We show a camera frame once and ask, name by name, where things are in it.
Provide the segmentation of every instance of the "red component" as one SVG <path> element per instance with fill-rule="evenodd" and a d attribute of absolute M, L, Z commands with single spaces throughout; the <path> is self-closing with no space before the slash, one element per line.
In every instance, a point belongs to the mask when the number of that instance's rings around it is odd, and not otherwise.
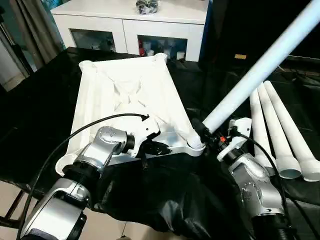
<path fill-rule="evenodd" d="M 227 139 L 224 136 L 220 137 L 220 142 L 224 143 L 225 141 L 227 141 Z"/>
<path fill-rule="evenodd" d="M 146 55 L 145 49 L 143 47 L 139 48 L 139 54 L 140 54 L 140 56 L 145 56 Z"/>

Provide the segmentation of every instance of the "black cable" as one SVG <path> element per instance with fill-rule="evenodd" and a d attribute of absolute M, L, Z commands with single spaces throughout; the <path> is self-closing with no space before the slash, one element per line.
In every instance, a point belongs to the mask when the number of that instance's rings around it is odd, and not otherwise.
<path fill-rule="evenodd" d="M 304 218 L 304 220 L 308 224 L 309 228 L 313 232 L 313 235 L 315 236 L 315 238 L 317 240 L 320 240 L 320 235 L 319 235 L 318 231 L 316 230 L 315 226 L 313 225 L 313 223 L 311 222 L 310 218 L 306 214 L 305 210 L 300 206 L 300 204 L 297 202 L 297 200 L 294 199 L 288 192 L 285 193 L 285 196 L 288 199 L 290 199 L 293 202 L 293 204 L 296 206 L 296 208 L 300 211 L 302 217 Z"/>
<path fill-rule="evenodd" d="M 282 179 L 281 179 L 281 177 L 280 177 L 280 174 L 279 174 L 279 172 L 278 172 L 278 170 L 277 170 L 277 168 L 276 168 L 276 165 L 275 165 L 274 162 L 272 161 L 272 159 L 271 159 L 270 155 L 267 153 L 267 151 L 266 151 L 258 142 L 256 142 L 256 141 L 253 140 L 252 138 L 250 138 L 250 137 L 248 137 L 248 136 L 246 136 L 246 135 L 243 135 L 243 134 L 241 134 L 241 133 L 239 133 L 239 132 L 232 132 L 232 133 L 233 133 L 234 135 L 236 135 L 236 136 L 243 137 L 243 138 L 247 139 L 248 141 L 250 141 L 251 143 L 253 143 L 254 145 L 256 145 L 258 148 L 260 148 L 260 150 L 261 150 L 261 151 L 264 153 L 264 155 L 268 158 L 268 160 L 269 160 L 269 162 L 270 162 L 270 164 L 271 164 L 271 166 L 272 166 L 272 168 L 273 168 L 273 170 L 274 170 L 274 172 L 275 172 L 275 175 L 277 176 L 277 180 L 278 180 L 279 185 L 280 185 L 280 190 L 283 191 L 283 194 L 284 194 L 284 201 L 285 201 L 285 205 L 286 205 L 286 210 L 287 210 L 287 212 L 288 212 L 288 205 L 287 205 L 286 197 L 287 197 L 288 199 L 290 199 L 290 200 L 293 202 L 293 204 L 296 206 L 296 208 L 300 211 L 302 217 L 304 218 L 304 220 L 305 220 L 306 223 L 308 224 L 308 226 L 309 226 L 309 228 L 311 229 L 312 233 L 314 234 L 315 238 L 316 238 L 317 240 L 320 240 L 320 234 L 317 232 L 315 226 L 314 226 L 313 223 L 311 222 L 311 220 L 310 220 L 310 218 L 308 217 L 308 215 L 306 214 L 305 210 L 299 205 L 299 203 L 297 202 L 296 199 L 294 199 L 288 192 L 285 191 L 284 185 L 286 185 L 286 184 L 282 181 Z M 283 199 L 282 199 L 283 210 L 284 210 L 284 212 L 286 212 L 285 206 L 284 206 L 284 201 L 283 201 Z M 290 216 L 287 215 L 287 218 L 288 218 L 289 224 L 291 225 Z"/>
<path fill-rule="evenodd" d="M 26 220 L 26 216 L 27 216 L 27 212 L 28 212 L 28 209 L 29 209 L 29 205 L 30 205 L 30 202 L 31 202 L 31 199 L 32 199 L 32 194 L 33 192 L 35 191 L 35 188 L 36 188 L 36 184 L 40 178 L 40 175 L 42 174 L 42 172 L 45 170 L 47 164 L 49 163 L 49 161 L 51 160 L 51 158 L 55 155 L 55 153 L 57 151 L 60 150 L 60 148 L 65 144 L 67 143 L 71 138 L 73 138 L 75 135 L 77 135 L 78 133 L 80 133 L 81 131 L 95 125 L 95 124 L 98 124 L 98 123 L 101 123 L 103 121 L 106 121 L 106 120 L 109 120 L 109 119 L 114 119 L 114 118 L 119 118 L 119 117 L 125 117 L 125 116 L 134 116 L 134 117 L 140 117 L 142 118 L 142 121 L 144 121 L 145 119 L 147 119 L 149 116 L 145 116 L 145 115 L 142 115 L 142 114 L 137 114 L 137 113 L 122 113 L 122 114 L 116 114 L 116 115 L 112 115 L 112 116 L 107 116 L 107 117 L 104 117 L 104 118 L 101 118 L 99 120 L 96 120 L 96 121 L 93 121 L 81 128 L 79 128 L 77 131 L 75 131 L 74 133 L 72 133 L 70 136 L 68 136 L 65 140 L 63 140 L 51 153 L 50 155 L 47 157 L 47 159 L 44 161 L 43 165 L 41 166 L 39 172 L 37 173 L 37 175 L 35 176 L 34 180 L 33 180 L 33 184 L 32 184 L 32 187 L 30 189 L 30 192 L 29 192 L 29 195 L 25 201 L 25 205 L 24 205 L 24 208 L 23 208 L 23 211 L 22 211 L 22 214 L 19 218 L 20 220 L 20 223 L 19 223 L 19 229 L 18 229 L 18 233 L 16 235 L 16 240 L 20 240 L 20 236 L 21 236 L 21 232 L 22 232 L 22 228 L 25 224 L 25 220 Z"/>

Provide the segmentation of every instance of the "black cloth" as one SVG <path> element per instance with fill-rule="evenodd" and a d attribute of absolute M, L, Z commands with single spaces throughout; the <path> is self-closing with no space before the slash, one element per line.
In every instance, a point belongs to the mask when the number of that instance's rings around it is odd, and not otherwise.
<path fill-rule="evenodd" d="M 28 192 L 34 174 L 49 153 L 71 131 L 81 80 L 79 62 L 135 57 L 129 54 L 68 48 L 0 97 L 0 180 Z M 244 69 L 218 69 L 210 63 L 170 61 L 172 80 L 190 119 L 203 119 L 241 79 Z M 319 84 L 284 72 L 269 77 L 316 158 L 320 159 L 317 116 Z M 246 100 L 230 117 L 250 117 Z M 221 127 L 226 132 L 226 124 Z M 55 164 L 62 149 L 46 168 L 36 187 L 40 198 L 58 179 Z M 301 178 L 287 181 L 291 194 L 306 202 L 304 209 L 319 230 L 319 182 Z M 105 169 L 91 209 L 112 217 L 173 231 L 192 239 L 247 239 L 239 209 L 239 191 L 223 164 L 212 153 L 186 154 L 109 166 Z M 290 204 L 293 224 L 301 239 L 313 239 Z"/>

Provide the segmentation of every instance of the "pipe end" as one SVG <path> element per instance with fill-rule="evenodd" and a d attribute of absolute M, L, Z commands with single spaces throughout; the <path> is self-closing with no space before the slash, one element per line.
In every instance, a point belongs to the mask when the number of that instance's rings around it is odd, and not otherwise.
<path fill-rule="evenodd" d="M 301 176 L 301 168 L 293 156 L 280 156 L 276 160 L 276 168 L 284 179 L 296 179 Z"/>
<path fill-rule="evenodd" d="M 205 146 L 205 144 L 201 142 L 199 135 L 196 133 L 194 129 L 187 137 L 186 142 L 192 149 L 196 150 L 202 149 Z"/>
<path fill-rule="evenodd" d="M 320 181 L 320 161 L 315 158 L 305 159 L 300 163 L 303 179 L 307 182 Z"/>

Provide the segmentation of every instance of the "wall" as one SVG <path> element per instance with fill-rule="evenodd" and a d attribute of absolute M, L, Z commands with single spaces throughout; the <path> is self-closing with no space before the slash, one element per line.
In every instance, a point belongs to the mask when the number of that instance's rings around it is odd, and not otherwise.
<path fill-rule="evenodd" d="M 0 84 L 4 85 L 18 74 L 21 74 L 20 70 L 0 41 Z"/>

